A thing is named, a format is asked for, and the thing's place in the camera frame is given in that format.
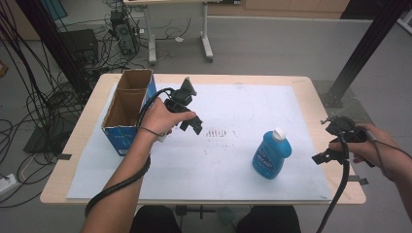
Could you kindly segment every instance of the metal pole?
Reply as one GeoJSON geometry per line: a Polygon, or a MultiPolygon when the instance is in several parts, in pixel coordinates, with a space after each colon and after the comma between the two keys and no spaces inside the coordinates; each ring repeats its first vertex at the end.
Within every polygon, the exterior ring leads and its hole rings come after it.
{"type": "Polygon", "coordinates": [[[372,21],[372,24],[363,35],[360,43],[355,48],[355,51],[352,53],[328,93],[321,94],[321,99],[325,107],[341,107],[340,100],[346,90],[366,64],[370,56],[372,56],[381,42],[385,39],[386,35],[403,13],[408,3],[409,0],[387,1],[382,11],[372,21]]]}

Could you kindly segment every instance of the hand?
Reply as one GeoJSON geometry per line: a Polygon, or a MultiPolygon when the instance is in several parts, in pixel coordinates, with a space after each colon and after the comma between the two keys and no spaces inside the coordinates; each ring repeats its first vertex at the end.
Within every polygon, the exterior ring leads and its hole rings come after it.
{"type": "Polygon", "coordinates": [[[196,117],[195,112],[170,113],[163,102],[156,98],[154,104],[148,109],[142,120],[142,127],[152,130],[155,133],[163,134],[181,121],[196,117]]]}
{"type": "MultiPolygon", "coordinates": [[[[377,128],[372,124],[360,125],[360,127],[368,130],[376,138],[377,141],[399,148],[397,143],[391,138],[391,136],[385,131],[377,128]]],[[[376,143],[377,149],[373,142],[367,140],[364,143],[348,143],[348,149],[354,154],[354,162],[360,163],[365,159],[380,167],[384,175],[391,181],[395,178],[396,170],[399,163],[402,163],[404,158],[407,158],[404,154],[398,150],[392,149],[388,146],[376,143]]],[[[342,150],[339,143],[330,143],[329,148],[331,150],[342,150]]]]}

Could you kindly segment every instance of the cardboard box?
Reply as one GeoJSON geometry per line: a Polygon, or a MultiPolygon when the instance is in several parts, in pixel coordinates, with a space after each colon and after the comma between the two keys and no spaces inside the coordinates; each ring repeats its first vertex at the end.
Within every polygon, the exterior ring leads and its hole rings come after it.
{"type": "Polygon", "coordinates": [[[124,71],[113,95],[102,129],[120,156],[128,152],[137,134],[140,109],[156,93],[152,70],[124,71]]]}

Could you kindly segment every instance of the wrist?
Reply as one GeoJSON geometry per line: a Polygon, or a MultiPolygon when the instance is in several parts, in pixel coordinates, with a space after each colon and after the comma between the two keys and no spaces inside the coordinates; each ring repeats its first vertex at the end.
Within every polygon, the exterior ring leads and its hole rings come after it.
{"type": "Polygon", "coordinates": [[[155,143],[155,141],[157,141],[156,134],[141,128],[137,131],[133,144],[135,144],[136,142],[140,146],[149,145],[151,147],[155,143]]]}
{"type": "Polygon", "coordinates": [[[408,176],[411,176],[410,169],[412,167],[412,159],[401,152],[394,154],[395,163],[390,169],[390,180],[394,183],[399,183],[405,180],[408,176]]]}

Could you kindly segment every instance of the blue plastic bottle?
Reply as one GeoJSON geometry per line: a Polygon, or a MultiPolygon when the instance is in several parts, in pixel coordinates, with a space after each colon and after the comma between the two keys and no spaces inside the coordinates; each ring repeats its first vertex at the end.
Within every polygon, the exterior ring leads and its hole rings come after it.
{"type": "Polygon", "coordinates": [[[281,172],[285,158],[291,153],[292,148],[285,132],[276,128],[263,135],[263,141],[257,148],[252,164],[259,174],[274,179],[281,172]]]}

